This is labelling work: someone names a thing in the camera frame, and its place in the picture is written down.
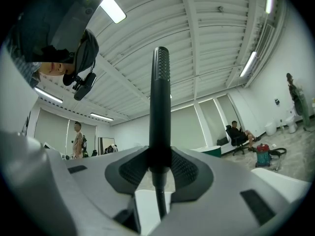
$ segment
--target office chair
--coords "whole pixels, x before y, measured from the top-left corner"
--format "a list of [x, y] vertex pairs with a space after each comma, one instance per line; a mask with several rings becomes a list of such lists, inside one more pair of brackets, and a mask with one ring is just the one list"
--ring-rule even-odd
[[93, 150], [92, 156], [96, 156], [96, 155], [97, 155], [97, 151], [95, 149], [95, 150]]
[[231, 145], [232, 146], [237, 146], [237, 148], [234, 149], [234, 151], [233, 151], [233, 155], [235, 155], [235, 153], [240, 151], [240, 150], [242, 151], [242, 154], [244, 155], [245, 154], [244, 149], [247, 148], [247, 147], [245, 147], [243, 144], [246, 141], [244, 141], [244, 139], [242, 139], [241, 136], [237, 136], [235, 138], [232, 138], [231, 135], [230, 135], [231, 128], [232, 128], [231, 125], [226, 126], [226, 132], [229, 135], [229, 137], [231, 138]]

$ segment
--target black cable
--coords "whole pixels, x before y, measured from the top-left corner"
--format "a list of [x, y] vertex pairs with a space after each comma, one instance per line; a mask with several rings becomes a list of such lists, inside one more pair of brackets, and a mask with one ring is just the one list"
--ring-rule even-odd
[[314, 130], [313, 130], [313, 131], [310, 131], [310, 130], [307, 130], [305, 127], [303, 127], [303, 129], [304, 129], [304, 131], [307, 131], [307, 132], [310, 132], [310, 133], [313, 133], [313, 132], [314, 132]]
[[164, 188], [156, 188], [156, 195], [159, 217], [162, 219], [167, 214]]

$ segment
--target vacuum cleaner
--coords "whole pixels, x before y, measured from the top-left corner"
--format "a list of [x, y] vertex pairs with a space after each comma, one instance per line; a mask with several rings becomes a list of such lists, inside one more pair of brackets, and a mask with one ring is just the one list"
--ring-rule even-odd
[[279, 158], [278, 165], [275, 169], [277, 172], [280, 166], [281, 156], [286, 153], [286, 149], [280, 147], [278, 149], [270, 149], [267, 144], [260, 144], [257, 146], [257, 150], [255, 151], [257, 154], [257, 162], [255, 167], [270, 167], [270, 161], [272, 159], [272, 155], [275, 155]]

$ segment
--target man sitting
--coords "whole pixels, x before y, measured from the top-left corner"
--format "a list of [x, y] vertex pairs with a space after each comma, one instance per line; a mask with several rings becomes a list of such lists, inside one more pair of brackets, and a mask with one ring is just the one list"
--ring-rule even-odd
[[232, 122], [232, 128], [230, 131], [231, 139], [238, 138], [238, 140], [241, 143], [244, 143], [246, 141], [250, 141], [250, 147], [248, 148], [249, 151], [253, 151], [252, 148], [252, 142], [256, 142], [260, 140], [260, 137], [255, 137], [249, 130], [246, 130], [243, 132], [242, 127], [240, 127], [240, 130], [237, 129], [237, 121]]

